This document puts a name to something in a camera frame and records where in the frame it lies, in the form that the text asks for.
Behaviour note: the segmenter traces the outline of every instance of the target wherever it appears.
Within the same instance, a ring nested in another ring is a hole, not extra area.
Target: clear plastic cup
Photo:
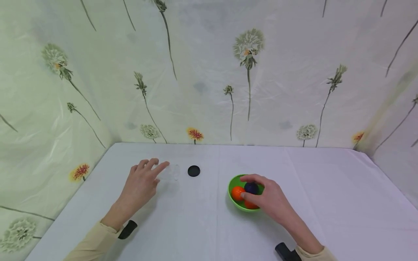
[[[167,168],[165,168],[161,173],[158,175],[161,181],[176,181],[180,176],[180,166],[175,164],[170,164]]]

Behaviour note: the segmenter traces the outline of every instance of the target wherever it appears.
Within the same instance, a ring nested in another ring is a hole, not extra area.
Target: bowl
[[[228,185],[228,195],[229,195],[229,198],[231,199],[231,201],[232,201],[232,203],[239,209],[239,210],[242,210],[242,211],[244,211],[244,212],[257,212],[257,211],[260,211],[260,209],[259,208],[257,208],[257,209],[249,209],[249,208],[246,208],[245,207],[245,205],[244,205],[244,201],[239,201],[239,202],[236,202],[233,198],[232,198],[232,196],[231,196],[231,190],[234,188],[234,187],[236,187],[236,186],[240,186],[240,187],[244,187],[245,186],[245,184],[246,184],[246,182],[243,182],[243,181],[240,181],[240,177],[242,177],[242,176],[245,176],[246,174],[242,174],[242,175],[238,175],[238,176],[235,176],[235,177],[233,177],[232,179],[231,179],[231,181],[229,182],[229,185]],[[261,186],[261,185],[258,185],[258,189],[259,189],[259,194],[261,194],[262,192],[263,192],[263,190],[264,190],[264,187],[263,186]]]

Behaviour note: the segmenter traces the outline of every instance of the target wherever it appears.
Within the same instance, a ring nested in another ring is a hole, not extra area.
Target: finger
[[[143,169],[143,168],[145,167],[145,165],[148,163],[148,161],[149,161],[149,160],[141,160],[141,161],[138,163],[137,170],[141,170],[141,169]]]
[[[137,167],[138,167],[138,165],[133,165],[133,166],[131,167],[131,170],[130,170],[130,172],[129,172],[129,175],[132,175],[132,174],[136,171]]]
[[[161,173],[161,171],[163,171],[166,167],[168,167],[170,165],[170,162],[165,161],[163,163],[161,163],[160,165],[158,165],[155,169],[153,169],[152,171],[152,175],[154,178],[156,178],[158,176],[158,174]]]
[[[241,193],[241,197],[247,201],[250,201],[251,203],[256,204],[257,206],[260,205],[260,196],[254,195],[248,192]]]
[[[240,177],[240,181],[242,182],[257,182],[261,185],[265,185],[269,179],[263,176],[260,176],[258,174],[251,174],[251,175],[245,175]]]
[[[147,163],[147,165],[145,165],[145,168],[144,169],[146,169],[146,170],[151,170],[152,169],[152,167],[154,166],[154,165],[157,165],[158,164],[158,159],[157,158],[152,158],[152,159],[150,159],[150,161]]]

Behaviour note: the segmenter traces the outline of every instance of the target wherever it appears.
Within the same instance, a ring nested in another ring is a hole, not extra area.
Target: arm
[[[336,261],[299,217],[276,182],[257,174],[242,176],[241,181],[257,182],[264,186],[261,195],[242,193],[241,197],[259,206],[289,232],[298,245],[296,251],[302,261]]]
[[[157,164],[158,159],[151,159],[141,160],[138,165],[132,166],[118,200],[64,261],[98,261],[109,250],[123,224],[156,194],[160,182],[157,175],[170,163],[161,163],[152,170]]]

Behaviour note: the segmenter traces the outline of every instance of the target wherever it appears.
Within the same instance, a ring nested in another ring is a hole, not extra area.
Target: beige sleeve
[[[324,249],[318,254],[310,254],[303,250],[301,247],[296,247],[296,252],[301,257],[302,261],[337,261],[331,251],[324,247]]]
[[[123,228],[115,229],[97,222],[64,261],[98,261],[116,241]]]

